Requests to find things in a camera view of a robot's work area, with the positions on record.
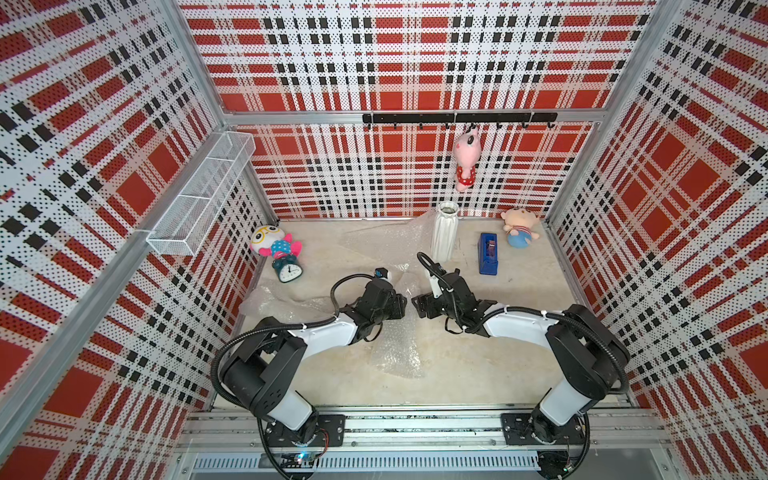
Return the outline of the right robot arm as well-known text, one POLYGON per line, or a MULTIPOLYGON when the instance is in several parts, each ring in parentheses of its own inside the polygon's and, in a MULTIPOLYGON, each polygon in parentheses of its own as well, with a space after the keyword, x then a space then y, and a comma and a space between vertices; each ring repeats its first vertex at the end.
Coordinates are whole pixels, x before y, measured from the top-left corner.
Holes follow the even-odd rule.
POLYGON ((444 316, 457 328, 454 335, 509 338, 550 351, 563 379, 534 407, 523 435, 541 444, 556 443, 575 419, 609 395, 629 389, 627 348, 585 306, 563 311, 512 306, 479 300, 459 270, 448 272, 426 253, 417 254, 426 269, 430 293, 412 299, 421 318, 444 316))

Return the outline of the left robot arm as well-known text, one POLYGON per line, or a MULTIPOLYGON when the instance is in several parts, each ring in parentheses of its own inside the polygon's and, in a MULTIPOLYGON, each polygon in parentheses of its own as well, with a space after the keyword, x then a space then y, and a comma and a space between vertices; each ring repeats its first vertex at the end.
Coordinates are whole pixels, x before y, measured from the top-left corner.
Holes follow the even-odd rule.
POLYGON ((225 343, 211 364, 218 396, 262 420, 298 433, 317 428, 317 410, 291 384, 302 362, 327 350, 354 345, 375 327, 405 317, 408 299, 379 269, 333 284, 333 314, 324 320, 282 323, 266 317, 225 343))

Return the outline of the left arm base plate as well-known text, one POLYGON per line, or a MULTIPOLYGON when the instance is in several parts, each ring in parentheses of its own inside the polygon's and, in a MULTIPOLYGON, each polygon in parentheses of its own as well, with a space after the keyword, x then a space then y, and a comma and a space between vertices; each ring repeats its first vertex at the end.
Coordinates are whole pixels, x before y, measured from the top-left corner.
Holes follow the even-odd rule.
POLYGON ((312 414, 298 431, 280 422, 268 425, 265 438, 270 447, 340 447, 347 417, 343 414, 312 414))

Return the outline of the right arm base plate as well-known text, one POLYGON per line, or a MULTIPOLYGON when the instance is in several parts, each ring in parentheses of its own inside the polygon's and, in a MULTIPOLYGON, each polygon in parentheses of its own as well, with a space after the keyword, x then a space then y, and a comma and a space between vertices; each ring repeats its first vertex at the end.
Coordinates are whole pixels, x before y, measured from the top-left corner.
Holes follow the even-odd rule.
POLYGON ((562 426, 536 412, 501 415, 501 430, 508 446, 583 446, 587 430, 576 414, 562 426))

